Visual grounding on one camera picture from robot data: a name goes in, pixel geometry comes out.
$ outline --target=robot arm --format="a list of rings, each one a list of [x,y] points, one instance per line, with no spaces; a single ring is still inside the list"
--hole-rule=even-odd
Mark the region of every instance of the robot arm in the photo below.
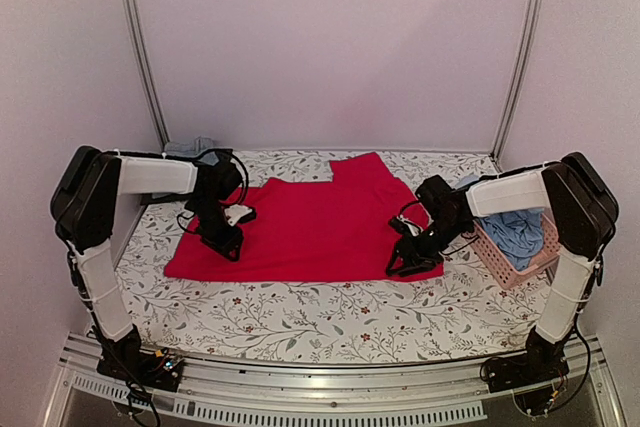
[[[110,244],[116,201],[125,194],[191,194],[185,208],[198,216],[196,233],[202,242],[237,261],[243,242],[237,224],[252,220],[255,212],[238,206],[227,209],[234,211],[234,218],[225,212],[221,201],[243,183],[225,152],[217,151],[220,160],[211,166],[166,155],[81,147],[70,162],[51,201],[51,214],[56,234],[69,249],[72,282],[93,316],[103,347],[100,373],[166,390],[177,388],[179,362],[164,352],[164,368],[159,369],[158,359],[141,353],[140,336],[120,295]]]
[[[521,359],[491,359],[487,363],[492,391],[512,389],[568,373],[564,344],[577,314],[601,279],[602,253],[615,233],[618,204],[580,153],[560,162],[519,169],[454,190],[440,177],[425,180],[416,196],[433,222],[412,235],[398,218],[390,224],[402,233],[387,272],[411,275],[442,262],[440,252],[463,232],[473,231],[473,219],[500,212],[550,208],[561,245],[551,292]]]

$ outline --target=gray cloth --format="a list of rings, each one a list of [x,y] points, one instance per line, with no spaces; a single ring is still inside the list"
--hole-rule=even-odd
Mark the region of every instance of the gray cloth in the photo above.
[[[167,145],[164,146],[164,151],[168,155],[193,158],[197,157],[205,150],[213,149],[215,147],[217,147],[215,140],[208,137],[197,137],[186,144],[181,144],[179,142],[167,142]],[[210,152],[199,161],[203,164],[215,165],[218,162],[218,157],[214,152]]]
[[[476,180],[477,176],[470,175],[458,182],[456,188]],[[518,272],[525,270],[544,246],[543,210],[517,210],[479,219],[484,231]]]

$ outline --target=red t-shirt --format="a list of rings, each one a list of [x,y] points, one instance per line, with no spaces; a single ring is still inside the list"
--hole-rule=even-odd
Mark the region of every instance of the red t-shirt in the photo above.
[[[377,154],[334,161],[331,169],[332,182],[272,178],[261,188],[249,189],[245,204],[258,216],[242,226],[245,240],[238,262],[223,258],[198,236],[185,234],[165,275],[212,282],[389,279],[385,269],[399,235],[388,221],[415,196]],[[427,225],[420,205],[404,215],[423,228]],[[428,273],[392,280],[410,282],[442,274],[439,265]]]

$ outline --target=floral tablecloth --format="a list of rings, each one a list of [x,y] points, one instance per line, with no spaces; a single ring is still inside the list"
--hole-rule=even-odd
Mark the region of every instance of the floral tablecloth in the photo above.
[[[440,174],[455,183],[493,173],[485,155],[380,152],[415,189]],[[251,185],[270,177],[328,181],[329,160],[353,152],[240,152]],[[459,359],[524,346],[549,287],[543,276],[503,291],[471,248],[424,282],[203,283],[164,277],[182,230],[182,203],[150,206],[117,267],[143,342],[189,352],[314,363]],[[464,245],[460,239],[453,248]]]

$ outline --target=plastic basket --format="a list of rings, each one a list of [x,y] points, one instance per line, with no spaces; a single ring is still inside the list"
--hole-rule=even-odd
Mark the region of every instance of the plastic basket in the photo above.
[[[560,249],[558,231],[553,222],[545,215],[542,215],[541,222],[544,231],[544,246],[531,259],[529,267],[522,272],[518,272],[509,262],[498,246],[489,238],[480,223],[476,222],[475,224],[474,234],[478,236],[478,240],[471,244],[471,247],[505,290],[511,289],[542,272],[558,258],[558,250]]]

